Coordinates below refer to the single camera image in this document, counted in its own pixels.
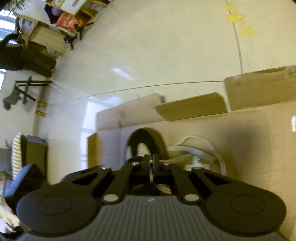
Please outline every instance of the white wall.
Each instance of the white wall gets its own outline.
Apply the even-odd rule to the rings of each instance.
[[[6,111],[2,104],[2,99],[10,95],[15,81],[27,80],[30,75],[33,80],[44,80],[43,76],[27,70],[7,71],[5,75],[0,91],[0,148],[5,147],[5,139],[11,142],[18,131],[23,131],[25,135],[33,134],[36,109],[35,102],[28,100],[27,104],[23,105],[20,100],[17,106],[13,105],[11,107],[10,111]],[[40,87],[30,87],[29,95],[38,99],[40,90]]]
[[[31,0],[27,5],[28,6],[23,10],[17,10],[17,13],[50,24],[49,18],[44,11],[45,2],[41,0]]]
[[[5,227],[6,227],[6,225],[5,225],[4,219],[0,218],[0,232],[1,233],[5,233]]]

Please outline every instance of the desk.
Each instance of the desk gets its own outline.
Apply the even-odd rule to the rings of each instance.
[[[44,46],[44,51],[46,48],[51,48],[61,55],[68,48],[67,44],[64,42],[64,35],[46,28],[39,21],[17,14],[17,16],[26,21],[30,21],[30,24],[24,24],[21,26],[20,31],[22,32],[22,38],[25,40],[26,47],[30,48],[33,46],[36,48],[36,44]]]

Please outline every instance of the striped cloth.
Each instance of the striped cloth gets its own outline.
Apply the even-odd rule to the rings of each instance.
[[[20,131],[12,141],[11,163],[13,180],[17,177],[18,173],[22,169],[22,149],[20,144],[21,138],[22,132]]]

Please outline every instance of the gray ribbed base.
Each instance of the gray ribbed base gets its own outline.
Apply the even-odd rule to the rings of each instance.
[[[278,233],[239,237],[210,223],[197,206],[184,205],[175,196],[127,196],[117,205],[104,206],[94,221],[58,238],[21,236],[18,241],[281,241]]]

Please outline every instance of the potted plant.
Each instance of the potted plant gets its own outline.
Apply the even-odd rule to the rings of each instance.
[[[0,7],[2,4],[4,4],[4,2],[7,2],[7,4],[2,7],[2,9],[10,12],[16,12],[17,9],[23,10],[25,7],[27,7],[27,4],[30,2],[30,0],[4,0],[0,2]]]

